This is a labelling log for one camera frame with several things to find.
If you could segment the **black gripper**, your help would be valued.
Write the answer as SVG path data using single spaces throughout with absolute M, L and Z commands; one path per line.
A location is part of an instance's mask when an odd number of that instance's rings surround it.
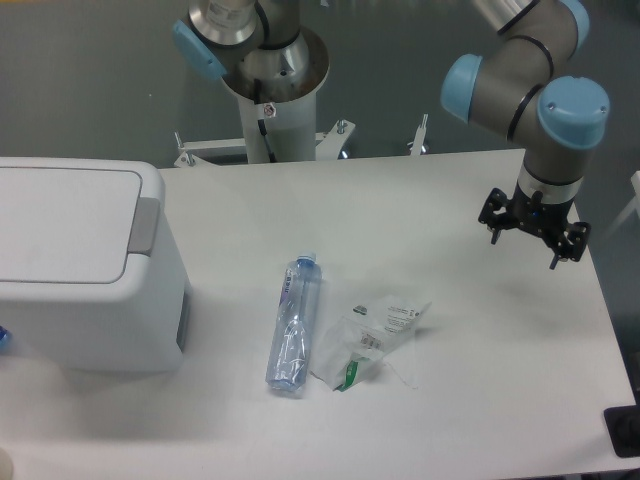
M 579 262 L 588 245 L 591 224 L 567 220 L 574 197 L 575 183 L 557 185 L 520 175 L 511 200 L 502 190 L 491 190 L 478 221 L 491 233 L 492 244 L 512 229 L 542 239 L 553 251 L 549 268 L 554 270 L 561 262 Z

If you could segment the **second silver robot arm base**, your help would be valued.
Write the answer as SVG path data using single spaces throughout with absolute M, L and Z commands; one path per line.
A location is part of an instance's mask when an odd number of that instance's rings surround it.
M 190 1 L 172 39 L 201 77 L 218 80 L 256 50 L 280 50 L 298 37 L 298 1 Z

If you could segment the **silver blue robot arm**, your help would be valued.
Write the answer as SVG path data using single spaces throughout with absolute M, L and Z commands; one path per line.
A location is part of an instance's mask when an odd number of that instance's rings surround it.
M 579 1 L 473 5 L 503 44 L 488 59 L 459 57 L 443 81 L 441 105 L 525 151 L 513 195 L 493 189 L 478 220 L 493 241 L 518 229 L 544 242 L 553 265 L 577 262 L 591 226 L 568 215 L 610 113 L 602 86 L 562 73 L 589 34 L 588 12 Z

